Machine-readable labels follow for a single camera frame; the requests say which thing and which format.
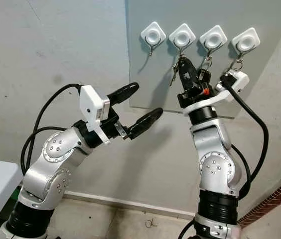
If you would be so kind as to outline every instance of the key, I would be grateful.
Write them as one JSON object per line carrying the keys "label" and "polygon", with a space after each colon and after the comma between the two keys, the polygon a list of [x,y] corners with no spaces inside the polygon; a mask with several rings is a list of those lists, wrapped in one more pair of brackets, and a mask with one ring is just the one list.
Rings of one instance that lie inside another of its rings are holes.
{"label": "key", "polygon": [[171,87],[172,83],[176,80],[177,72],[178,72],[178,61],[175,65],[173,65],[172,70],[174,71],[174,75],[169,83],[169,87]]}

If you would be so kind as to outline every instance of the white plastic hook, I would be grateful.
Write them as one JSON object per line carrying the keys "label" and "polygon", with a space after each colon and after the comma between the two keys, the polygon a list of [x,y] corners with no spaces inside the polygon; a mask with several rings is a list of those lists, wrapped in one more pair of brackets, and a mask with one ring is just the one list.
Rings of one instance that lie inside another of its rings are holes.
{"label": "white plastic hook", "polygon": [[207,50],[216,50],[224,45],[228,39],[221,26],[216,25],[205,32],[199,41]]}
{"label": "white plastic hook", "polygon": [[150,47],[149,56],[166,39],[166,34],[155,21],[148,25],[140,34],[141,38]]}
{"label": "white plastic hook", "polygon": [[178,49],[184,49],[196,39],[195,34],[186,23],[180,25],[175,31],[169,35],[169,40]]}
{"label": "white plastic hook", "polygon": [[256,30],[253,27],[240,33],[238,36],[231,40],[235,50],[238,54],[252,51],[254,48],[260,45],[260,39]]}

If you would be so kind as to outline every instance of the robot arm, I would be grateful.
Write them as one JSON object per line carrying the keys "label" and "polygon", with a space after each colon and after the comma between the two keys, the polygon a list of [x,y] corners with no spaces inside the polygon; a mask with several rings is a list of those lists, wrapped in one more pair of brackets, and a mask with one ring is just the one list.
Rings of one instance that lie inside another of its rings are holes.
{"label": "robot arm", "polygon": [[100,144],[122,136],[134,139],[162,115],[157,108],[144,115],[131,127],[122,126],[112,106],[128,99],[139,88],[131,83],[105,96],[92,86],[81,86],[80,120],[65,131],[51,135],[39,158],[27,170],[18,202],[9,220],[0,229],[0,239],[46,237],[46,229],[55,207],[71,182],[71,173]]}
{"label": "robot arm", "polygon": [[[237,206],[241,169],[229,153],[231,142],[214,105],[231,101],[233,97],[221,82],[215,90],[209,85],[209,77],[198,77],[194,66],[184,56],[179,59],[179,76],[185,92],[178,100],[185,116],[192,123],[190,133],[198,152],[201,174],[200,201],[194,220],[182,231],[194,225],[196,236],[202,239],[239,239],[241,229],[237,225]],[[239,93],[249,82],[243,72],[230,70],[226,77],[231,87]]]}

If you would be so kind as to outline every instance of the silver arm segment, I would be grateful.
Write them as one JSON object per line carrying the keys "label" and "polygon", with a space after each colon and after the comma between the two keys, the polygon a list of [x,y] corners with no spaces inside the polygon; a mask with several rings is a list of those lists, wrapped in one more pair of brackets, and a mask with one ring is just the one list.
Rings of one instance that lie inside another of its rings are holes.
{"label": "silver arm segment", "polygon": [[220,135],[227,132],[219,133],[219,130],[210,127],[192,133],[199,157],[200,188],[238,197],[241,170],[222,142]]}
{"label": "silver arm segment", "polygon": [[54,209],[70,183],[71,173],[91,153],[77,128],[53,134],[24,176],[18,200],[31,208]]}

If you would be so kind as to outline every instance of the key fob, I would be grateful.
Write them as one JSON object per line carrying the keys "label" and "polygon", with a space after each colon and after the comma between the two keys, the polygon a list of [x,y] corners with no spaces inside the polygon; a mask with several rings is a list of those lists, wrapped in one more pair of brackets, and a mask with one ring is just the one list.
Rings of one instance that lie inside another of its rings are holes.
{"label": "key fob", "polygon": [[199,69],[197,71],[197,80],[200,81],[201,83],[207,83],[209,84],[210,79],[211,79],[211,73],[210,71],[206,70],[206,69]]}
{"label": "key fob", "polygon": [[184,56],[179,58],[178,73],[185,91],[200,88],[197,81],[197,70],[188,58]]}

